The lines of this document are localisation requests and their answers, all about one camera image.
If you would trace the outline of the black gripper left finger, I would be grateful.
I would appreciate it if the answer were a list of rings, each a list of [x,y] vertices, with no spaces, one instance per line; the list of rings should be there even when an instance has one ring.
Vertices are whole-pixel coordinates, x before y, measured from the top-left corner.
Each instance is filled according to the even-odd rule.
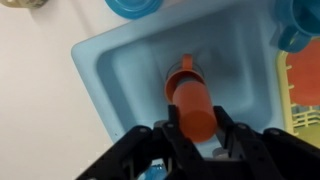
[[[181,167],[195,167],[202,157],[192,141],[180,129],[178,110],[175,105],[168,106],[168,121],[162,125],[163,132],[172,146],[175,161]]]

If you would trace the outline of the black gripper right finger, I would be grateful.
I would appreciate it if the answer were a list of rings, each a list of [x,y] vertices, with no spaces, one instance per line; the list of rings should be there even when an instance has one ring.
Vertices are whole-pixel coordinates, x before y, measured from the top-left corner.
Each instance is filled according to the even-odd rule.
[[[216,136],[222,148],[227,151],[229,158],[245,160],[243,143],[254,136],[253,131],[244,123],[234,122],[222,106],[214,106],[213,110],[218,123]]]

